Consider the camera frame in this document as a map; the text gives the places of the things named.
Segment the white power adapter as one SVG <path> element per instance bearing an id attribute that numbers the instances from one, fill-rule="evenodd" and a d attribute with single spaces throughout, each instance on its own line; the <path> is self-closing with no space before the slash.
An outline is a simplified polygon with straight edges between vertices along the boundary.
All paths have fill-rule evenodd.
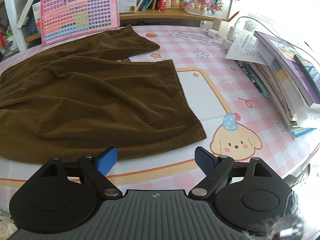
<path id="1" fill-rule="evenodd" d="M 207 29 L 206 34 L 211 38 L 220 38 L 219 32 L 214 29 Z"/>

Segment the stack of books right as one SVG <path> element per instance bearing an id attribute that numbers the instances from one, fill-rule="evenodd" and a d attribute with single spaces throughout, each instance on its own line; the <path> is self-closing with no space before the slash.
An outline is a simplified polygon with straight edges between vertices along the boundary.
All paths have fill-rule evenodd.
<path id="1" fill-rule="evenodd" d="M 319 129 L 319 71 L 290 42 L 255 31 L 265 65 L 238 61 L 266 87 L 294 138 Z"/>

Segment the white paper sheet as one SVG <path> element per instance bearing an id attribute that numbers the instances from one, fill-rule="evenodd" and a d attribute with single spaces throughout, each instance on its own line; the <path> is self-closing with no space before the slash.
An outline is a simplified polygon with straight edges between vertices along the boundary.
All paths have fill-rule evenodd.
<path id="1" fill-rule="evenodd" d="M 241 31 L 231 44 L 225 58 L 229 60 L 238 60 L 265 65 L 266 62 L 259 54 L 258 47 L 255 44 L 256 41 L 257 38 L 252 32 L 246 30 Z"/>

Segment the white leaning book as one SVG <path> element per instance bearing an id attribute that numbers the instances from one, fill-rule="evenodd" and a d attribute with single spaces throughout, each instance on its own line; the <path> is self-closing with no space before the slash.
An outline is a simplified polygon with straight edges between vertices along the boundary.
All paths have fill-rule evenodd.
<path id="1" fill-rule="evenodd" d="M 26 0 L 25 5 L 23 7 L 23 10 L 21 12 L 20 18 L 17 22 L 18 29 L 21 29 L 27 23 L 27 21 L 29 19 L 29 16 L 28 16 L 29 11 L 30 11 L 34 1 L 35 0 Z"/>

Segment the pink keyboard learning tablet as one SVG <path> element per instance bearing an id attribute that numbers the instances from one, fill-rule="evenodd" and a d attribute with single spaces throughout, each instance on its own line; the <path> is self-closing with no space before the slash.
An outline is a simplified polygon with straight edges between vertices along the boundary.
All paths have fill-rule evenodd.
<path id="1" fill-rule="evenodd" d="M 118 0 L 41 0 L 40 16 L 43 46 L 120 26 Z"/>

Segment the brown corduroy pants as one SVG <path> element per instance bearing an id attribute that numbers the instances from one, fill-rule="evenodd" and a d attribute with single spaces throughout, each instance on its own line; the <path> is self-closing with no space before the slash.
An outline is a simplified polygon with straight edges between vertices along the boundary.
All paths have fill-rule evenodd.
<path id="1" fill-rule="evenodd" d="M 174 63 L 130 62 L 159 45 L 131 26 L 67 42 L 1 74 L 1 156 L 42 164 L 114 146 L 120 159 L 206 139 Z"/>

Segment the pink checkered table mat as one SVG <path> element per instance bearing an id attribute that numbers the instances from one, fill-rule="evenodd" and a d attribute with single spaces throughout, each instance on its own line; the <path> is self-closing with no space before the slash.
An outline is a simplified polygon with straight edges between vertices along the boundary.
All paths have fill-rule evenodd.
<path id="1" fill-rule="evenodd" d="M 156 63 L 171 59 L 188 104 L 201 121 L 204 148 L 227 113 L 238 113 L 240 124 L 252 130 L 262 147 L 254 153 L 281 177 L 297 174 L 319 155 L 319 131 L 294 139 L 272 100 L 265 98 L 232 60 L 218 39 L 204 29 L 183 26 L 139 26 L 135 32 L 159 44 L 159 50 L 131 57 Z M 204 175 L 195 164 L 195 145 L 142 159 L 118 161 L 108 179 L 127 189 L 191 190 Z"/>

